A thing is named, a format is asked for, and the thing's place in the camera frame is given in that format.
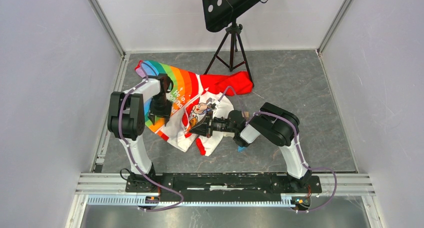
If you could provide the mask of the blue triangular block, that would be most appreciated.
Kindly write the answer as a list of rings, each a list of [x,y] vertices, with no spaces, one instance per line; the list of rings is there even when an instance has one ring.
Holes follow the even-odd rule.
[[[246,147],[238,146],[237,151],[238,151],[238,152],[242,152],[242,151],[244,151],[245,149],[246,149]]]

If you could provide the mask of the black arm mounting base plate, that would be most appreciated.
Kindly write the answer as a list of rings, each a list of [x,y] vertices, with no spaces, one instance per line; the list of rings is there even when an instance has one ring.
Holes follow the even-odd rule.
[[[127,193],[147,193],[155,201],[179,202],[277,202],[282,194],[307,196],[323,190],[318,176],[297,180],[285,173],[162,173],[152,177],[131,174]]]

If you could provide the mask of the black music stand tripod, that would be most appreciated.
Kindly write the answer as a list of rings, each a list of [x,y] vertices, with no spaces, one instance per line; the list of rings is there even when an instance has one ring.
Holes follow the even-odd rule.
[[[209,73],[214,61],[219,60],[230,72],[244,65],[249,80],[253,81],[244,45],[241,40],[243,25],[237,23],[237,18],[257,3],[267,2],[268,0],[202,0],[207,31],[216,33],[225,30],[225,35],[204,72],[205,75]],[[219,56],[227,38],[230,38],[229,62],[225,62]]]

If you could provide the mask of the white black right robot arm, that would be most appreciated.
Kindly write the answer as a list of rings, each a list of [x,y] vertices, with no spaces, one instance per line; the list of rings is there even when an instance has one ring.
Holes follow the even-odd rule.
[[[258,112],[247,119],[239,110],[232,110],[226,118],[215,117],[210,109],[189,129],[190,133],[211,138],[217,132],[230,133],[238,150],[248,147],[263,136],[281,150],[287,167],[289,187],[302,192],[309,186],[311,168],[304,159],[299,139],[298,117],[271,103],[264,103]]]

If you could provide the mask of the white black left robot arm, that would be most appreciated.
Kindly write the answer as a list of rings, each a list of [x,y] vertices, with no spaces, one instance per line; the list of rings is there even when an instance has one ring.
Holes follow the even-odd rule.
[[[171,117],[173,103],[167,94],[173,82],[164,73],[144,78],[126,92],[114,91],[110,95],[107,129],[120,140],[131,164],[128,181],[137,181],[145,192],[157,186],[156,172],[147,155],[143,141],[146,118],[153,124],[163,118],[166,124]]]

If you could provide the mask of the rainbow cartoon zip jacket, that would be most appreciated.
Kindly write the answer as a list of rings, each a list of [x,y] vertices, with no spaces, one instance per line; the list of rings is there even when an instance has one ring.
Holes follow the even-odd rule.
[[[152,122],[146,118],[145,125],[173,147],[186,152],[192,144],[196,144],[203,156],[209,156],[217,148],[224,137],[223,132],[214,132],[211,137],[199,136],[189,130],[205,117],[211,105],[216,104],[214,117],[227,118],[234,109],[230,96],[248,94],[253,83],[246,71],[232,75],[199,75],[194,72],[169,66],[152,60],[141,60],[135,67],[140,77],[152,77],[165,73],[170,77],[173,89],[166,94],[172,102],[169,121],[156,118]]]

